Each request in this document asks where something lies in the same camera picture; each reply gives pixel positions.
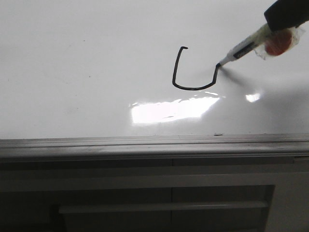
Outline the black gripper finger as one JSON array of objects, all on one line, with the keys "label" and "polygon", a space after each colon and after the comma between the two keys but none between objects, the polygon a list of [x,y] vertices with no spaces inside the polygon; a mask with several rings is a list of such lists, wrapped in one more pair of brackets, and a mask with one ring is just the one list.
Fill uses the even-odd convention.
[{"label": "black gripper finger", "polygon": [[277,0],[264,16],[271,31],[297,28],[309,20],[309,1]]}]

